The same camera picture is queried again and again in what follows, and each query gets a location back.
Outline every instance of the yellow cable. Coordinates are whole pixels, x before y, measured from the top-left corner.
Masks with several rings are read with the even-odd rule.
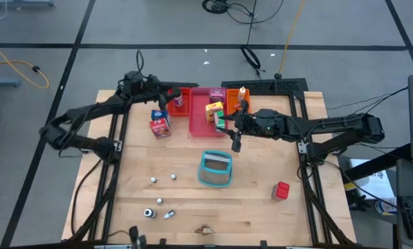
[[[40,86],[40,85],[34,83],[32,80],[30,80],[28,77],[26,77],[21,71],[19,71],[19,69],[17,69],[15,66],[12,65],[12,63],[21,63],[21,64],[28,65],[32,68],[33,67],[32,64],[30,64],[28,62],[21,61],[21,60],[12,60],[12,61],[10,61],[6,58],[6,56],[1,51],[0,51],[0,56],[2,56],[2,58],[5,60],[4,62],[0,62],[0,64],[10,65],[11,68],[14,69],[14,71],[16,71],[18,74],[20,74],[20,76],[22,76],[25,80],[27,80],[28,82],[30,82],[31,84],[35,85],[38,88],[41,88],[41,89],[49,88],[49,80],[40,70],[38,70],[37,73],[40,73],[40,75],[45,79],[46,86]]]
[[[298,19],[300,18],[300,15],[302,14],[302,10],[303,10],[303,5],[304,5],[304,0],[302,0],[300,7],[298,9],[298,12],[295,16],[295,20],[292,24],[292,28],[291,31],[289,31],[289,35],[288,35],[288,39],[286,40],[286,44],[284,45],[284,50],[283,50],[283,57],[282,57],[282,63],[280,64],[280,69],[278,70],[278,73],[282,73],[283,71],[283,64],[284,64],[284,60],[286,59],[286,50],[288,50],[288,44],[289,44],[289,40],[292,37],[292,33],[294,32],[295,29],[295,25],[298,22]]]

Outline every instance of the yellow box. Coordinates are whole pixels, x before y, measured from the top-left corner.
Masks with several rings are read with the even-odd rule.
[[[206,120],[208,122],[214,122],[214,112],[223,111],[223,104],[221,102],[215,102],[212,104],[207,104],[205,107]]]

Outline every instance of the teal container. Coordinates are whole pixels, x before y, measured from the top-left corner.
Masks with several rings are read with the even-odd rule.
[[[222,151],[204,151],[199,181],[209,187],[227,187],[232,181],[232,156]]]

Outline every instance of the wooden tabletop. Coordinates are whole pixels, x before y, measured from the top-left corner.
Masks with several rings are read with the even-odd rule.
[[[99,91],[97,102],[105,101],[113,93]],[[305,98],[310,119],[327,117],[321,92],[305,92]],[[296,106],[301,115],[299,102]],[[131,108],[111,232],[128,231],[137,225],[150,244],[165,238],[167,244],[258,246],[261,240],[266,240],[270,246],[312,245],[302,182],[297,177],[299,163],[294,142],[244,136],[241,152],[234,153],[230,149],[232,141],[227,136],[191,137],[188,118],[184,117],[172,118],[172,136],[157,140],[149,129],[151,110],[157,108],[156,103],[135,104]],[[252,112],[260,108],[291,114],[287,96],[251,96]],[[110,123],[111,116],[93,120],[89,137],[107,136]],[[316,142],[330,138],[330,134],[313,136]],[[229,187],[217,189],[198,181],[201,154],[210,149],[232,155],[234,176]],[[75,186],[97,160],[93,154],[84,155]],[[327,160],[337,163],[334,156],[328,156]],[[93,208],[100,168],[86,179],[80,190],[75,211],[76,228]],[[175,181],[170,178],[171,174],[177,175]],[[157,183],[152,183],[151,177],[157,178]],[[333,166],[323,165],[320,166],[320,177],[328,213],[346,236],[355,241],[340,172]],[[279,181],[290,185],[288,199],[281,202],[270,198],[274,184]],[[162,205],[157,204],[157,198],[163,199]],[[144,217],[146,208],[156,210],[157,217]],[[163,219],[169,210],[174,210],[176,215]],[[64,226],[64,239],[71,236],[70,213],[71,207]],[[316,210],[315,214],[319,238],[324,241],[320,215]],[[97,238],[101,237],[104,212],[99,219]],[[195,233],[202,225],[208,225],[214,234]],[[109,243],[129,243],[129,237],[118,233],[109,238]]]

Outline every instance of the gray floor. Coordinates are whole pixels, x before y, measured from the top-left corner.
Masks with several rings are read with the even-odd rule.
[[[11,8],[0,21],[0,42],[73,43],[89,0],[56,1],[55,8]],[[413,43],[413,0],[393,0]],[[252,1],[239,3],[252,6]],[[259,1],[256,12],[269,16],[278,1]],[[260,24],[251,35],[253,44],[284,44],[300,1],[285,0],[279,14]],[[227,15],[212,15],[201,1],[97,0],[84,43],[91,44],[240,44],[248,27]],[[403,46],[384,1],[307,1],[292,44]],[[10,59],[22,59],[41,67],[51,81],[47,90],[23,82],[18,89],[0,89],[0,241],[19,195],[70,49],[7,48]],[[59,106],[59,112],[90,104],[100,89],[114,89],[123,73],[134,70],[135,50],[80,49]],[[198,82],[218,86],[224,80],[255,79],[239,50],[173,49],[142,50],[144,73],[165,81]],[[256,50],[263,78],[278,70],[282,51]],[[29,68],[18,66],[43,84]],[[408,52],[290,50],[284,77],[305,77],[310,90],[322,91],[327,107],[364,100],[403,88],[413,63]],[[17,75],[0,66],[0,76]],[[361,104],[329,111],[341,116]],[[382,146],[409,141],[407,93],[387,100],[372,111],[386,131]],[[347,156],[373,158],[378,151],[355,146]],[[12,245],[60,240],[73,191],[78,158],[59,159],[49,147],[42,156]],[[382,221],[353,215],[358,241],[366,246],[390,247],[392,232]]]

